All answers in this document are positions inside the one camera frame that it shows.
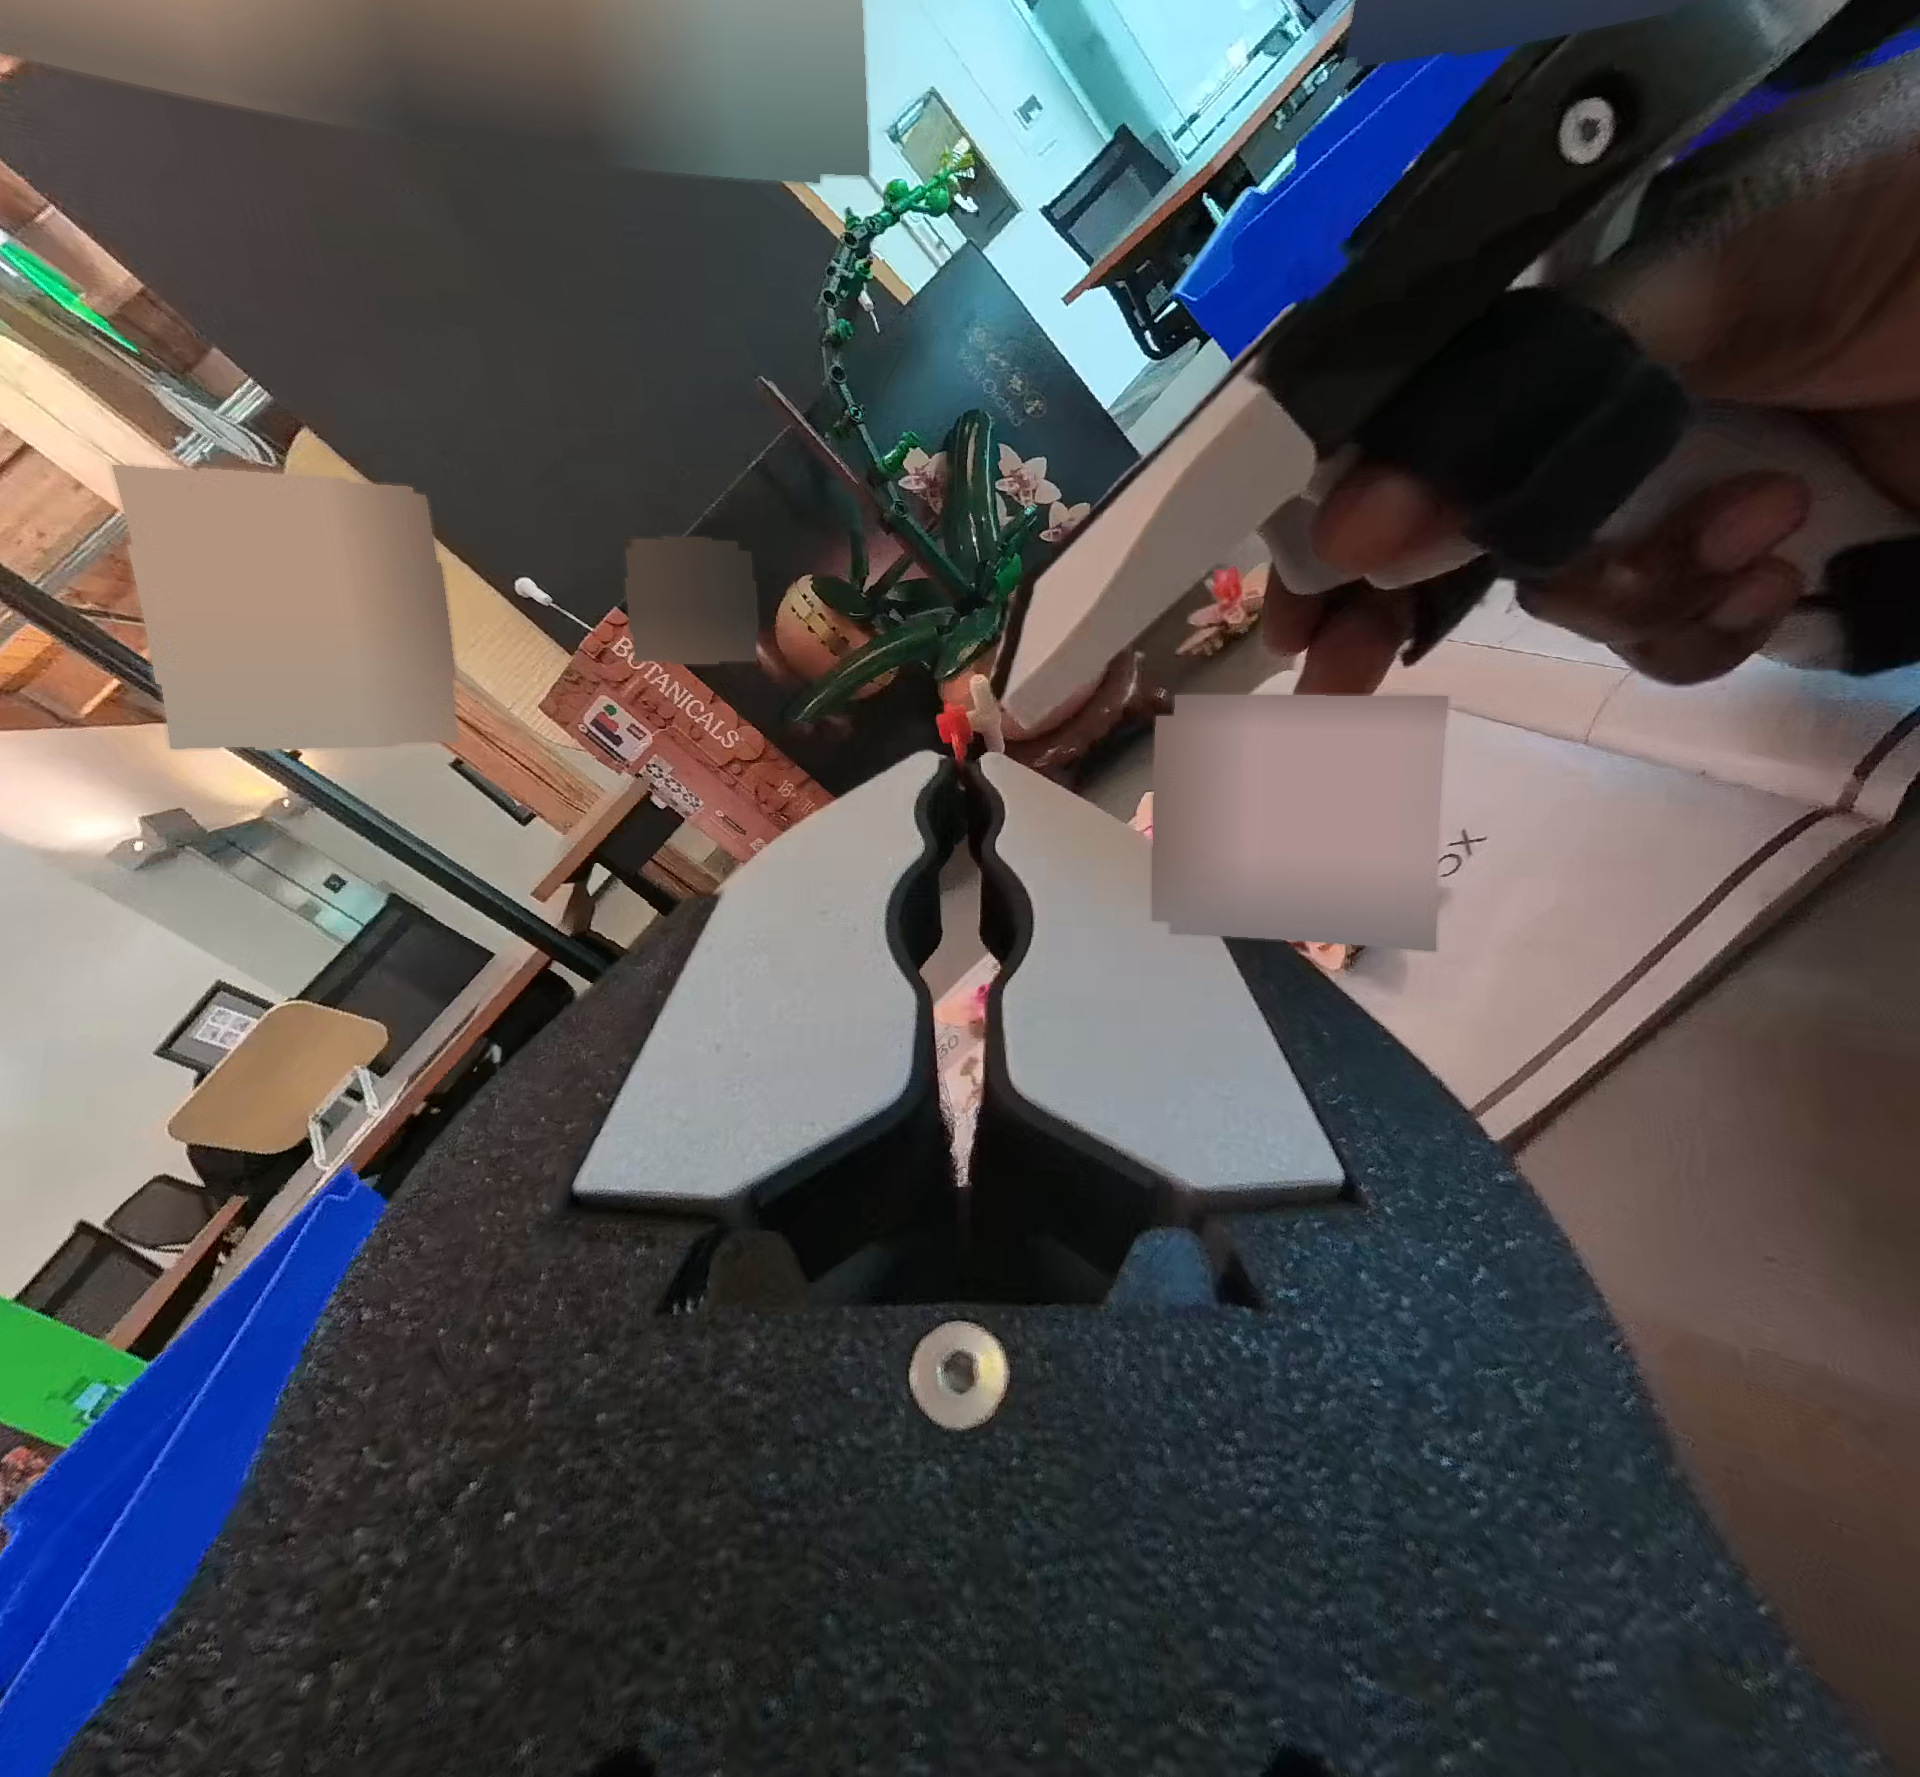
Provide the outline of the white desk mat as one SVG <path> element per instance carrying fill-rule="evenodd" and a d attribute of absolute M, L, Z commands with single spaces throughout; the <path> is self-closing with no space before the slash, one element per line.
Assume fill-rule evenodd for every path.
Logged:
<path fill-rule="evenodd" d="M 1388 691 L 1453 704 L 1434 947 L 1348 947 L 1328 978 L 1490 1139 L 1583 1092 L 1914 782 L 1914 667 L 1757 653 L 1655 684 L 1511 585 Z"/>

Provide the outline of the pink brick flower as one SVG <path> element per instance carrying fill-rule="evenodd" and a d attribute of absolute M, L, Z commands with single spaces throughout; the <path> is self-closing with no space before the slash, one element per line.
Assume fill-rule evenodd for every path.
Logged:
<path fill-rule="evenodd" d="M 1205 605 L 1187 616 L 1187 637 L 1175 646 L 1178 657 L 1215 657 L 1230 641 L 1245 637 L 1261 622 L 1267 561 L 1261 565 L 1215 565 L 1205 577 Z"/>

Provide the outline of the large black box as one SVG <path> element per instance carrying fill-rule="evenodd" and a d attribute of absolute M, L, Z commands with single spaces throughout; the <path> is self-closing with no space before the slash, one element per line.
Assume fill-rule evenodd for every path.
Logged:
<path fill-rule="evenodd" d="M 831 235 L 787 186 L 317 128 L 24 68 L 5 163 L 497 592 L 598 618 L 769 449 L 811 498 Z"/>

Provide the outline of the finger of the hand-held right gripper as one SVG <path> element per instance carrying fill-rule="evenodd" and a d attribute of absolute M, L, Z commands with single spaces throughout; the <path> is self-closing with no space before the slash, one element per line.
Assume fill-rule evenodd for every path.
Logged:
<path fill-rule="evenodd" d="M 1261 535 L 1286 577 L 1324 585 L 1308 523 L 1324 470 L 1308 433 L 1245 353 L 1100 505 L 1092 523 L 1018 592 L 994 702 L 1016 736 L 1068 723 L 1209 565 Z"/>

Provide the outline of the beige wooden chair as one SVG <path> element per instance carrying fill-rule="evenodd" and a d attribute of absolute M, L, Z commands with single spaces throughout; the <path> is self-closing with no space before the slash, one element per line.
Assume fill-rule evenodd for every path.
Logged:
<path fill-rule="evenodd" d="M 309 1147 L 326 1166 L 326 1111 L 355 1092 L 378 1111 L 374 1063 L 388 1025 L 329 1002 L 280 999 L 224 1052 L 169 1114 L 183 1147 L 273 1156 Z"/>

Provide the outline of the black monitor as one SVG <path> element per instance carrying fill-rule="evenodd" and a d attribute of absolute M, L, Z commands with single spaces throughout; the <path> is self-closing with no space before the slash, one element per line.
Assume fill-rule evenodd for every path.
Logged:
<path fill-rule="evenodd" d="M 392 891 L 296 999 L 381 1024 L 388 1039 L 370 1072 L 388 1073 L 489 965 L 490 947 Z"/>

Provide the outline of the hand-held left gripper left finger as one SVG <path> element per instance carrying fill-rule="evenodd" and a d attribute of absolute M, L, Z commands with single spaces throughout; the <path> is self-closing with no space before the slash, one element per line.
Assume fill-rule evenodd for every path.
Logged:
<path fill-rule="evenodd" d="M 953 762 L 912 754 L 721 883 L 575 1168 L 580 1203 L 752 1203 L 908 1101 L 932 1025 L 899 900 L 943 863 L 946 787 Z"/>

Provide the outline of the black office chair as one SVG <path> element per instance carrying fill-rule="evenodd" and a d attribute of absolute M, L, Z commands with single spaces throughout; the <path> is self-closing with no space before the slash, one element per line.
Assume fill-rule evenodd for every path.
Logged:
<path fill-rule="evenodd" d="M 212 1215 L 216 1199 L 206 1187 L 159 1175 L 102 1224 L 76 1220 L 24 1282 L 14 1303 L 108 1335 L 162 1278 L 162 1257 L 183 1252 Z"/>
<path fill-rule="evenodd" d="M 1175 170 L 1131 128 L 1119 128 L 1106 146 L 1048 204 L 1040 204 L 1040 212 L 1070 252 L 1100 263 L 1138 226 L 1138 218 L 1146 218 L 1168 175 Z M 1152 363 L 1175 362 L 1205 338 L 1178 301 L 1178 281 L 1205 248 L 1209 235 L 1209 212 L 1201 204 L 1180 204 L 1167 226 L 1146 231 L 1138 245 L 1119 252 L 1100 277 L 1100 288 L 1106 288 L 1127 334 Z"/>

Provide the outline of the blue plastic bin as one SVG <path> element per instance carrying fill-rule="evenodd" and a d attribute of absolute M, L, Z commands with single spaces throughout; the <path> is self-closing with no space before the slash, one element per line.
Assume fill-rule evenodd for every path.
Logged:
<path fill-rule="evenodd" d="M 1511 46 L 1373 68 L 1295 141 L 1289 175 L 1245 190 L 1175 298 L 1241 358 L 1289 305 L 1319 294 L 1348 236 L 1486 84 Z"/>
<path fill-rule="evenodd" d="M 173 1610 L 381 1215 L 334 1175 L 5 1509 L 5 1771 L 50 1771 Z"/>

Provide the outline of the toy brick orchid plant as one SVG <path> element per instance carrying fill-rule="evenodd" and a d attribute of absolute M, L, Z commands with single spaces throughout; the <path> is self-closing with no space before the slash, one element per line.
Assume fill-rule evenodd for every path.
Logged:
<path fill-rule="evenodd" d="M 961 413 L 937 453 L 914 433 L 880 449 L 847 372 L 852 314 L 871 310 L 876 241 L 912 218 L 977 211 L 970 181 L 970 140 L 946 146 L 932 175 L 884 181 L 871 212 L 839 218 L 811 298 L 828 396 L 823 466 L 852 490 L 839 505 L 847 571 L 810 577 L 810 596 L 831 629 L 855 637 L 787 698 L 794 724 L 852 709 L 899 671 L 929 674 L 943 704 L 966 709 L 966 676 L 994 674 L 1023 584 L 1070 531 L 1049 478 L 1016 466 L 983 409 Z"/>

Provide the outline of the green printed sheet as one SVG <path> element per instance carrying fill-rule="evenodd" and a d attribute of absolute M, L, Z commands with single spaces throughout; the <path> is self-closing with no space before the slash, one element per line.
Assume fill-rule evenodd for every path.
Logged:
<path fill-rule="evenodd" d="M 67 1453 L 147 1360 L 5 1298 L 5 1435 Z"/>

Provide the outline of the person's right hand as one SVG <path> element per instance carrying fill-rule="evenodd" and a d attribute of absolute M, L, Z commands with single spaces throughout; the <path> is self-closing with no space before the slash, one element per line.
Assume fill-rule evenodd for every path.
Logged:
<path fill-rule="evenodd" d="M 1820 163 L 1815 140 L 1843 111 L 1814 89 L 1757 129 L 1786 175 L 1720 181 L 1709 226 L 1647 231 L 1598 273 L 1617 323 L 1676 382 L 1718 405 L 1786 409 L 1894 506 L 1914 512 L 1914 87 L 1884 79 L 1892 117 L 1870 150 Z M 1301 694 L 1373 694 L 1412 641 L 1412 585 L 1384 585 L 1416 557 L 1455 551 L 1475 486 L 1429 482 L 1416 460 L 1357 456 L 1328 482 L 1308 551 L 1336 573 L 1324 596 L 1267 577 L 1261 637 L 1291 661 Z M 1594 544 L 1557 571 L 1515 584 L 1525 616 L 1606 646 L 1661 684 L 1700 684 L 1790 618 L 1802 573 L 1786 544 L 1814 495 L 1786 470 L 1745 470 L 1692 490 L 1658 527 Z"/>

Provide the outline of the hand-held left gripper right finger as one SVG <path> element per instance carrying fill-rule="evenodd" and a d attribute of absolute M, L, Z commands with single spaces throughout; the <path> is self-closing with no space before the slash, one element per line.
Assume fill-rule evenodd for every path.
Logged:
<path fill-rule="evenodd" d="M 1178 1203 L 1336 1199 L 1343 1166 L 1233 955 L 1152 918 L 1151 842 L 1012 758 L 977 782 L 987 1072 L 1016 1114 Z"/>

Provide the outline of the brown printed cardboard box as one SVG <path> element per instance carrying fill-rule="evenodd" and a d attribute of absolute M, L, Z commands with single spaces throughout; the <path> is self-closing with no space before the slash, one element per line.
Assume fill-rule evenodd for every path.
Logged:
<path fill-rule="evenodd" d="M 618 605 L 580 637 L 540 709 L 586 754 L 642 782 L 735 863 L 831 802 L 831 787 L 692 671 L 639 657 Z"/>

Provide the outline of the long wooden table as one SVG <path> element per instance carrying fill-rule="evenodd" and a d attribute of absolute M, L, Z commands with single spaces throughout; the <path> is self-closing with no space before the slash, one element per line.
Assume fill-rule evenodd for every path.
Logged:
<path fill-rule="evenodd" d="M 294 1150 L 294 1175 L 270 1192 L 248 1188 L 224 1199 L 198 1237 L 177 1252 L 150 1294 L 108 1334 L 108 1344 L 129 1355 L 159 1355 L 159 1347 L 221 1294 L 334 1176 L 370 1175 L 415 1111 L 469 1068 L 473 1052 L 489 1043 L 498 1014 L 549 966 L 540 947 L 497 953 L 490 965 L 456 994 L 441 1019 L 397 1059 L 388 1073 L 374 1073 L 378 1111 L 366 1114 L 355 1092 L 344 1092 L 326 1111 L 326 1166 L 314 1166 L 303 1143 Z"/>

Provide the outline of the black picture frame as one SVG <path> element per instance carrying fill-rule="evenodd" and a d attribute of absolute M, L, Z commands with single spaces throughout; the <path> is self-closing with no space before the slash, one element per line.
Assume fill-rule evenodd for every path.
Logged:
<path fill-rule="evenodd" d="M 270 994 L 243 990 L 229 978 L 212 978 L 195 1008 L 159 1039 L 153 1059 L 211 1073 L 273 1008 Z"/>

